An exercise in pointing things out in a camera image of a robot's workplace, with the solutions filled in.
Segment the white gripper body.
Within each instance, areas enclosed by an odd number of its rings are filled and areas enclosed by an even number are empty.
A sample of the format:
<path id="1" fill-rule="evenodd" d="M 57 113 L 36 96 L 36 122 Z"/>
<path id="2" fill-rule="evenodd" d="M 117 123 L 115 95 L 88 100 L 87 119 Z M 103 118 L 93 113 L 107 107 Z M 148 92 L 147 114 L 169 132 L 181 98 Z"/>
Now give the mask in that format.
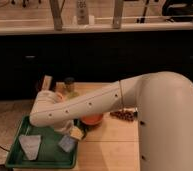
<path id="1" fill-rule="evenodd" d="M 72 138 L 81 140 L 83 137 L 83 131 L 74 125 L 72 120 L 63 121 L 56 125 L 55 131 L 62 134 L 67 134 Z"/>

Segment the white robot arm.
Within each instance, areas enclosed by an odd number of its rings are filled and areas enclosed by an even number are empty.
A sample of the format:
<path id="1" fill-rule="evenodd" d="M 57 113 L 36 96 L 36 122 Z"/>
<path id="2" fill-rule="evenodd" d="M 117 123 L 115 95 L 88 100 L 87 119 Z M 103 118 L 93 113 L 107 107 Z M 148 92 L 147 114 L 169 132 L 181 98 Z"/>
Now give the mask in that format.
<path id="1" fill-rule="evenodd" d="M 38 93 L 30 113 L 36 127 L 83 116 L 138 110 L 140 171 L 193 171 L 193 82 L 175 72 L 123 79 L 61 103 Z"/>

